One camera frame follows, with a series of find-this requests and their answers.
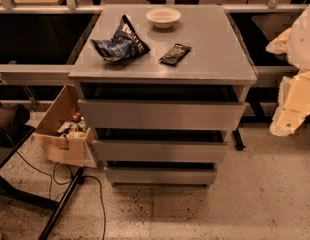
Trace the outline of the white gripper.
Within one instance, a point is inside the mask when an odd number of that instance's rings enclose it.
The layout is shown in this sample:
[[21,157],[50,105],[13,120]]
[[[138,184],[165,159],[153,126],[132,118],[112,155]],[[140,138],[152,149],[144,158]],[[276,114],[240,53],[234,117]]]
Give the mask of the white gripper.
[[293,134],[310,115],[310,71],[284,77],[280,83],[278,107],[273,115],[270,132],[285,137]]

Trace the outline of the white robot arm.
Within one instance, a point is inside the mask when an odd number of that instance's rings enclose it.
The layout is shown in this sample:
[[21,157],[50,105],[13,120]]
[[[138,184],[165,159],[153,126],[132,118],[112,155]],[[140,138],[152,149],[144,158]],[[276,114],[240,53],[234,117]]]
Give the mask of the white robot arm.
[[270,132],[288,136],[310,115],[310,4],[292,27],[271,41],[266,50],[287,54],[288,62],[299,69],[292,77],[284,77],[278,93],[278,107],[273,115]]

